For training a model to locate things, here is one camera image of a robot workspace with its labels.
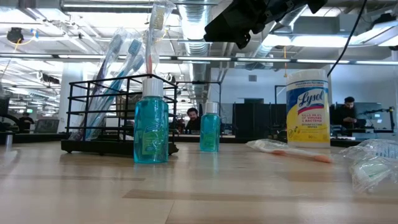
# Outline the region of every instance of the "bottle cap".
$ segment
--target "bottle cap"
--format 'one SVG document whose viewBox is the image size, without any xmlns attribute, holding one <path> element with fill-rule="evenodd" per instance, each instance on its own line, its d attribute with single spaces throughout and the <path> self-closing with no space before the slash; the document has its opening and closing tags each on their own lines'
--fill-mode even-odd
<svg viewBox="0 0 398 224">
<path fill-rule="evenodd" d="M 207 102 L 206 103 L 206 113 L 216 113 L 216 114 L 218 114 L 218 103 Z"/>
<path fill-rule="evenodd" d="M 159 96 L 163 98 L 163 81 L 157 78 L 147 78 L 142 82 L 144 96 Z"/>
</svg>

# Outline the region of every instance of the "blue mouthwash bottle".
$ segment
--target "blue mouthwash bottle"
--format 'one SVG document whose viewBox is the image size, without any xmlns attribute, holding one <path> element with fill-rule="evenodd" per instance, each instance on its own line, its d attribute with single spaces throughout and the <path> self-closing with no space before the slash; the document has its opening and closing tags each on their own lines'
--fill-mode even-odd
<svg viewBox="0 0 398 224">
<path fill-rule="evenodd" d="M 218 104 L 206 103 L 206 114 L 201 117 L 200 123 L 200 150 L 218 152 L 220 145 L 220 117 Z"/>
<path fill-rule="evenodd" d="M 169 106 L 163 101 L 163 81 L 142 82 L 142 99 L 134 119 L 134 162 L 153 164 L 169 159 Z"/>
</svg>

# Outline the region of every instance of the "wooden table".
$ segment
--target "wooden table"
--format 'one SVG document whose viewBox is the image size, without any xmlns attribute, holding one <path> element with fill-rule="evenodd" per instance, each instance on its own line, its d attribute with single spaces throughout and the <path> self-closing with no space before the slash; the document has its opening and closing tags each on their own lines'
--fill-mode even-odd
<svg viewBox="0 0 398 224">
<path fill-rule="evenodd" d="M 0 223 L 398 223 L 398 192 L 355 195 L 343 165 L 177 144 L 158 165 L 59 142 L 0 148 Z"/>
</svg>

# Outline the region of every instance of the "man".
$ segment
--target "man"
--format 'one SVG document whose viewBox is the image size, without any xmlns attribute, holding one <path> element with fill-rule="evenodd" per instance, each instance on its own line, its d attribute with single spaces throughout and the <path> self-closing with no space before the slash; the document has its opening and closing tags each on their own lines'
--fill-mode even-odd
<svg viewBox="0 0 398 224">
<path fill-rule="evenodd" d="M 344 128 L 355 127 L 357 119 L 354 102 L 355 99 L 352 96 L 344 99 L 344 105 L 337 108 L 337 110 L 334 112 L 333 124 L 340 124 Z"/>
<path fill-rule="evenodd" d="M 29 113 L 23 113 L 22 117 L 19 118 L 19 121 L 21 122 L 21 126 L 23 130 L 21 131 L 22 133 L 29 133 L 30 131 L 30 125 L 34 124 L 33 119 L 29 117 Z"/>
<path fill-rule="evenodd" d="M 187 111 L 189 116 L 189 122 L 187 124 L 186 130 L 200 131 L 200 117 L 198 116 L 198 110 L 195 108 L 190 108 Z"/>
</svg>

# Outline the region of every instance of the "desk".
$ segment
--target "desk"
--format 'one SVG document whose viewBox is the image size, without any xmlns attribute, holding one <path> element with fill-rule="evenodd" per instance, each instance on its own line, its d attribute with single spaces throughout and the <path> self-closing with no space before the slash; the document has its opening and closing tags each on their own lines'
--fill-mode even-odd
<svg viewBox="0 0 398 224">
<path fill-rule="evenodd" d="M 398 223 L 397 191 L 355 195 L 343 165 L 242 144 L 218 154 L 177 146 L 158 165 L 66 154 L 59 142 L 15 144 L 8 156 L 0 148 L 0 223 Z"/>
</svg>

